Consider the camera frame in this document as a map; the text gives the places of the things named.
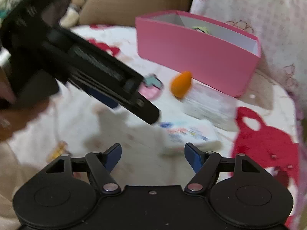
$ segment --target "red pattern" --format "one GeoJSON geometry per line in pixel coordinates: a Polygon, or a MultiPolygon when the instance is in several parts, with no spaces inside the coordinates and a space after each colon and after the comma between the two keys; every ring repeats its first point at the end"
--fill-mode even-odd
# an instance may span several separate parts
{"type": "Polygon", "coordinates": [[[115,57],[119,54],[120,49],[118,47],[110,47],[108,44],[104,42],[97,42],[95,39],[87,39],[88,42],[92,43],[96,47],[100,48],[103,51],[110,50],[112,52],[112,56],[115,57]]]}
{"type": "MultiPolygon", "coordinates": [[[[292,177],[298,185],[298,144],[294,144],[288,134],[280,129],[267,126],[262,118],[246,107],[239,107],[237,114],[239,134],[234,143],[232,157],[244,153],[257,162],[262,168],[274,167],[274,177],[288,187],[292,177]],[[243,117],[256,119],[260,129],[249,128],[243,117]]],[[[285,226],[291,226],[293,217],[288,217],[285,226]]]]}
{"type": "Polygon", "coordinates": [[[89,24],[89,27],[91,29],[103,29],[107,27],[111,27],[111,25],[105,25],[105,24],[89,24]]]}

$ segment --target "open pink box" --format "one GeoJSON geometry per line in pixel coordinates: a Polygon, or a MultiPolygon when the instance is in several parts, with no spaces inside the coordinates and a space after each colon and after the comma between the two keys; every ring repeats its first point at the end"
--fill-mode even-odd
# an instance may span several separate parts
{"type": "Polygon", "coordinates": [[[139,56],[193,78],[225,94],[245,91],[261,57],[258,38],[207,17],[171,10],[137,17],[139,56]],[[206,27],[211,35],[192,27],[206,27]]]}

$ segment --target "toy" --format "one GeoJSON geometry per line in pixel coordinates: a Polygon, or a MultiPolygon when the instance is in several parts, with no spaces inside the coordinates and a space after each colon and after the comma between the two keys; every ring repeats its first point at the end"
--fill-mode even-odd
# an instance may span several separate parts
{"type": "Polygon", "coordinates": [[[195,29],[198,32],[203,32],[205,34],[211,35],[211,32],[206,27],[192,27],[192,29],[195,29]]]}
{"type": "Polygon", "coordinates": [[[139,93],[148,100],[155,100],[161,95],[163,87],[163,83],[155,74],[151,73],[144,77],[144,81],[139,88],[139,93]]]}
{"type": "Polygon", "coordinates": [[[185,94],[187,94],[192,84],[192,74],[191,72],[185,71],[178,76],[176,76],[171,82],[171,93],[182,99],[185,94]]]}
{"type": "Polygon", "coordinates": [[[87,0],[71,0],[66,15],[60,20],[62,27],[70,28],[75,26],[79,20],[79,12],[87,0]]]}

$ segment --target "brown pillow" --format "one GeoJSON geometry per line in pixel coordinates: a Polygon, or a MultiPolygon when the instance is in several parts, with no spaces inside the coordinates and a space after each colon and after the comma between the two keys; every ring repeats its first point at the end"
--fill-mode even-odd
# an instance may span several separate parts
{"type": "Polygon", "coordinates": [[[177,9],[189,11],[192,0],[87,0],[80,12],[80,24],[135,25],[135,17],[177,9]]]}

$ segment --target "beauty blender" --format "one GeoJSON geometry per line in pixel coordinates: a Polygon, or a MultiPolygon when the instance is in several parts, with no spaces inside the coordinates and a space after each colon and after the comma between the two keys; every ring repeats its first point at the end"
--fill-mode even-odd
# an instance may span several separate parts
{"type": "Polygon", "coordinates": [[[176,76],[172,81],[171,81],[171,93],[179,98],[182,99],[185,94],[189,91],[190,87],[192,84],[192,74],[191,72],[185,71],[178,76],[176,76]]]}

